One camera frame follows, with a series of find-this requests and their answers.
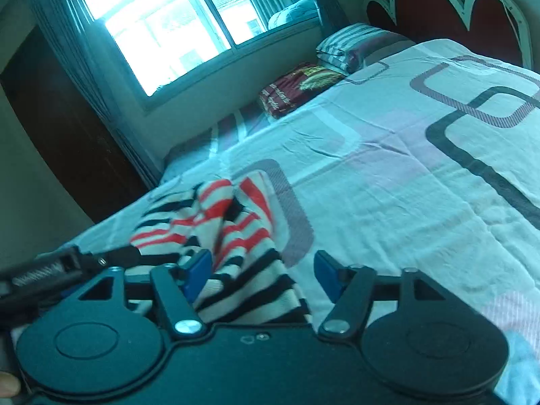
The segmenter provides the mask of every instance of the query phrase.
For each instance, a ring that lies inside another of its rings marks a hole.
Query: red pillow
[[[268,85],[259,96],[266,112],[280,118],[328,90],[345,76],[312,63],[302,63]]]

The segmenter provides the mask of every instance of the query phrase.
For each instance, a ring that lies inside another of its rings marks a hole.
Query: striped pillow
[[[357,23],[320,43],[317,57],[351,74],[413,45],[405,36]]]

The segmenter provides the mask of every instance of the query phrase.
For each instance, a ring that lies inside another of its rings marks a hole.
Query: headboard white trim
[[[392,18],[394,24],[396,21],[396,0],[364,0],[363,10],[367,13],[367,7],[370,2],[379,3],[384,10],[388,13],[388,16]],[[460,15],[466,28],[470,30],[471,18],[473,14],[473,7],[476,0],[465,0],[465,3],[461,0],[448,0],[455,7],[457,13]],[[508,12],[512,14],[517,22],[517,30],[519,34],[519,48],[521,49],[523,57],[523,67],[528,70],[533,69],[533,45],[531,41],[531,33],[529,29],[529,23],[525,15],[514,2],[514,0],[499,0],[501,3],[507,6]]]

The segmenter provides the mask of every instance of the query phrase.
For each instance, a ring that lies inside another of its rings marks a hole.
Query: window sill
[[[284,26],[260,34],[259,36],[236,46],[236,50],[233,48],[221,53],[221,55],[216,56],[214,59],[201,64],[196,67],[196,69],[191,70],[177,80],[163,86],[150,97],[146,96],[139,83],[136,82],[137,86],[134,87],[134,89],[137,91],[140,103],[145,110],[145,115],[148,116],[152,114],[153,110],[178,96],[182,91],[228,65],[245,58],[245,56],[317,26],[320,26],[319,18],[312,17],[298,21],[294,24],[285,24]]]

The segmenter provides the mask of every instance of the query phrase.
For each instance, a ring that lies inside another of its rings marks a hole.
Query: round black disc
[[[361,349],[384,383],[428,399],[492,388],[508,360],[503,333],[480,314],[429,302],[375,321]]]
[[[116,390],[148,372],[163,351],[157,327],[127,309],[110,316],[98,310],[58,312],[30,326],[17,343],[21,367],[48,390],[68,395]]]

